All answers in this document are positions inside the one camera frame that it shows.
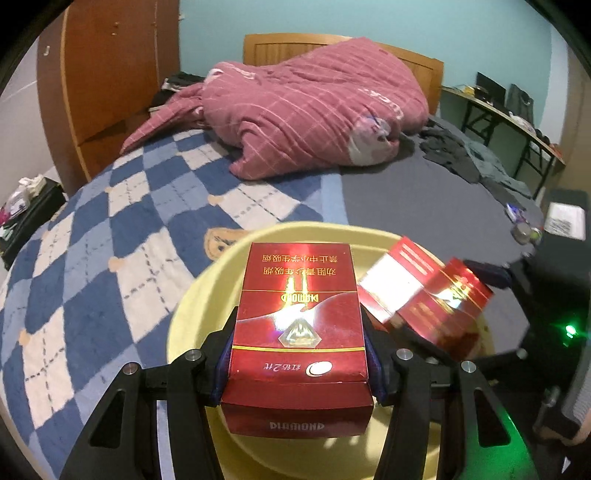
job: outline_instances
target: wooden headboard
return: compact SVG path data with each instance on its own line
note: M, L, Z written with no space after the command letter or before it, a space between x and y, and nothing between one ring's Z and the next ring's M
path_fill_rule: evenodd
M324 45L332 45L351 37L341 35L323 35L309 33L269 33L252 34L244 37L244 63L261 66L273 65L281 61L301 55ZM413 51L379 43L384 49L396 55L412 71L421 86L429 112L435 113L441 95L443 78L443 62L430 59Z

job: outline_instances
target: blue checkered bed sheet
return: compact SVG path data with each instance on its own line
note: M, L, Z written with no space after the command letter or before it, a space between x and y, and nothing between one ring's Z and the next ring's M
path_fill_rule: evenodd
M210 135L119 158L33 236L0 290L0 394L49 478L123 364L166 363L173 309L227 245L277 222L329 219L323 183L338 174L242 182L228 172L240 152Z

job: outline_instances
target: laptop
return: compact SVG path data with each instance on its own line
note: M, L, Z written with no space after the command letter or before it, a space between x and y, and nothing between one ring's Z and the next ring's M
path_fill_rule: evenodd
M476 74L476 85L486 89L491 97L493 107L505 114L508 113L505 107L506 90L501 85L480 72Z

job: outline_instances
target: desk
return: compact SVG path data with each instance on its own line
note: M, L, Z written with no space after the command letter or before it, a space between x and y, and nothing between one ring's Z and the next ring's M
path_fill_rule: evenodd
M527 163L530 167L532 167L541 176L540 183L538 184L534 193L534 198L536 198L541 188L543 187L545 181L547 180L548 175L552 171L554 163L556 161L559 161L562 164L564 164L563 159L559 157L556 154L556 152L554 152L554 150L552 150L548 145L542 142L542 140L533 135L531 132L527 131L522 126L515 123L509 115L506 115L500 110L497 110L492 105L489 105L488 103L483 102L482 100L479 100L471 95L467 95L461 90L455 88L441 87L441 91L451 93L452 95L456 95L467 100L468 105L466 107L466 114L464 115L464 120L462 121L461 130L462 132L466 132L466 130L474 132L476 135L478 135L481 139L484 140L484 144L486 146L488 146L488 144L490 143L495 128L500 124L508 125L517 133L525 137L527 142L524 149L521 151L519 163L517 164L517 168L515 169L513 178L516 178L524 163ZM470 115L472 114L473 109L480 111L480 115L477 116L474 120L470 120ZM480 121L486 121L488 122L488 125L484 127L482 130L477 130L475 128L475 124L477 124ZM533 149L532 144L537 145L538 149ZM548 162L546 168L544 168L543 152L546 152L550 157L550 161ZM532 153L537 155L539 167L532 163Z

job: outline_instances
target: diamond logo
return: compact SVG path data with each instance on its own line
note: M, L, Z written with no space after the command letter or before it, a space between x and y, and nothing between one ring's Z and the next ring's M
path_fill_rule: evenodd
M286 348L314 348L322 338L305 319L297 319L281 334L279 341Z

